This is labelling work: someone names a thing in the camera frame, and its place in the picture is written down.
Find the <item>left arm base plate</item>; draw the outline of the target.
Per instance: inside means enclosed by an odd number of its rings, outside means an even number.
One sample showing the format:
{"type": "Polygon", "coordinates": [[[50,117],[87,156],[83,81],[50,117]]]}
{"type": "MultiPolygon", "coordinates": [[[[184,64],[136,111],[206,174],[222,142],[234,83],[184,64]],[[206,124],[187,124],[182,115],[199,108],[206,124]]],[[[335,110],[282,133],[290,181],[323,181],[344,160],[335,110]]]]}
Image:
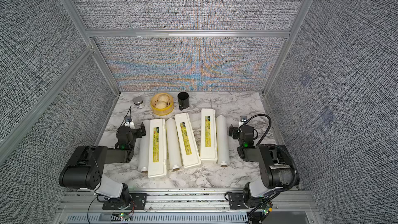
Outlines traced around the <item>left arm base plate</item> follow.
{"type": "Polygon", "coordinates": [[[102,210],[106,211],[127,211],[144,210],[147,202],[146,193],[133,193],[126,200],[123,198],[105,198],[102,210]]]}

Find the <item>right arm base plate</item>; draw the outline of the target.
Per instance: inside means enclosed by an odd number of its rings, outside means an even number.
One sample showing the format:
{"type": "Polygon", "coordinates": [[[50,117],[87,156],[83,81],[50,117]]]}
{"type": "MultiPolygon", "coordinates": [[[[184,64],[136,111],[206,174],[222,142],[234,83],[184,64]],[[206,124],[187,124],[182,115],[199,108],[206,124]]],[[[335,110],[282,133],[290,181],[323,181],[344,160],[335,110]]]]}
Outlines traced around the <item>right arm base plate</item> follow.
{"type": "Polygon", "coordinates": [[[230,209],[253,209],[266,201],[266,198],[254,198],[249,193],[226,192],[225,199],[229,202],[230,209]]]}

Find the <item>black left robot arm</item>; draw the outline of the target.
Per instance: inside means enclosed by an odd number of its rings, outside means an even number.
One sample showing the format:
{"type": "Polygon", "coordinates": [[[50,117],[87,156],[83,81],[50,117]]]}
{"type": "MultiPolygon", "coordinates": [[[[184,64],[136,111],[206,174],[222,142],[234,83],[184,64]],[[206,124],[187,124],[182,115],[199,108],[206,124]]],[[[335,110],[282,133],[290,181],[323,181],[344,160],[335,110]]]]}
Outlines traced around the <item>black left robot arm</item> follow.
{"type": "Polygon", "coordinates": [[[86,188],[103,197],[103,210],[135,211],[143,210],[146,194],[130,194],[125,183],[117,182],[104,171],[105,164],[129,163],[134,156],[137,139],[146,136],[145,125],[133,129],[123,124],[117,130],[117,143],[114,148],[106,146],[78,146],[59,177],[59,184],[65,188],[86,188]]]}

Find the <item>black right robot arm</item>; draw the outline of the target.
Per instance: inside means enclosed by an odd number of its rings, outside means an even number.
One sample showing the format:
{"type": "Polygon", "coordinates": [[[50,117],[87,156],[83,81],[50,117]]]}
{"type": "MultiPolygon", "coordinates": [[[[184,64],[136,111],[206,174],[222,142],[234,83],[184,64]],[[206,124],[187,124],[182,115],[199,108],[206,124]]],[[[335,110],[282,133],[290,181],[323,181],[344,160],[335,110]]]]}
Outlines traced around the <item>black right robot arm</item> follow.
{"type": "Polygon", "coordinates": [[[245,162],[256,162],[260,177],[247,183],[236,201],[229,194],[230,204],[242,202],[247,208],[255,208],[281,192],[299,185],[300,176],[293,157],[285,145],[254,144],[256,130],[249,125],[229,127],[229,136],[238,140],[237,152],[245,162]]]}

